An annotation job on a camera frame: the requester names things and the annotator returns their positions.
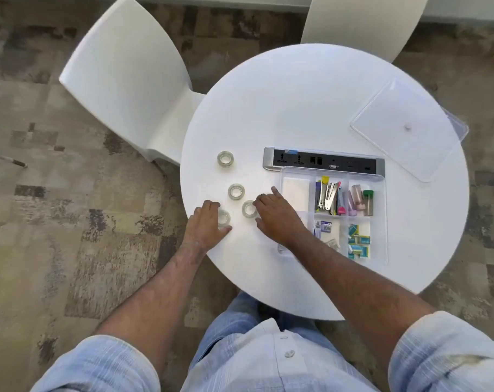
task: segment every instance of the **person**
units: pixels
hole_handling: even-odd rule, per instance
[[[272,192],[254,202],[257,227],[316,279],[387,370],[392,392],[494,391],[494,341],[322,243]],[[219,206],[197,207],[169,263],[59,357],[32,391],[159,391],[196,270],[232,229],[218,229]],[[260,322],[257,304],[241,292],[212,322],[183,391],[376,390],[312,320],[281,313]]]

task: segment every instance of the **white table top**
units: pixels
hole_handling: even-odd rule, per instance
[[[219,201],[230,213],[233,230],[208,255],[240,289],[291,314],[342,319],[303,267],[280,256],[276,244],[241,213],[244,201],[279,185],[279,173],[262,167],[263,150],[269,146],[385,158],[388,264],[374,269],[419,293],[446,266],[468,211],[468,172],[461,147],[430,183],[421,183],[349,126],[391,78],[430,96],[413,78],[375,56],[325,44],[260,54],[226,74],[205,96],[185,136],[183,202],[188,215],[205,199]],[[221,151],[234,154],[231,167],[218,165]],[[245,187],[240,201],[228,198],[233,183]]]

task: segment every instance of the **white chair backrest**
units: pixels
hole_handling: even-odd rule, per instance
[[[392,62],[428,0],[312,0],[301,42],[344,45]]]
[[[109,129],[143,149],[191,81],[175,45],[135,0],[117,0],[82,39],[60,82]]]

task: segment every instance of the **blue jeans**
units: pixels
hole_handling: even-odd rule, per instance
[[[240,294],[232,301],[225,312],[221,313],[207,328],[202,338],[196,355],[194,356],[189,371],[209,353],[211,348],[222,338],[234,333],[245,334],[260,322],[258,313],[258,300],[249,296],[246,292]],[[315,342],[323,348],[330,349],[338,355],[341,354],[332,343],[318,330],[312,319],[280,312],[276,320],[280,330],[292,331],[309,341]]]

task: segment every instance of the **clear tape roll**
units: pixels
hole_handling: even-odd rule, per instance
[[[227,227],[231,222],[231,216],[226,210],[218,209],[218,227]]]
[[[229,151],[222,151],[218,154],[218,164],[220,164],[220,166],[223,166],[225,168],[227,166],[231,166],[233,162],[234,157]]]
[[[258,215],[258,211],[256,210],[256,207],[254,207],[253,202],[254,201],[245,201],[243,203],[242,213],[247,218],[253,218]]]
[[[238,201],[245,195],[245,189],[243,188],[243,185],[237,183],[231,184],[227,192],[229,193],[229,198],[231,198],[233,201]]]

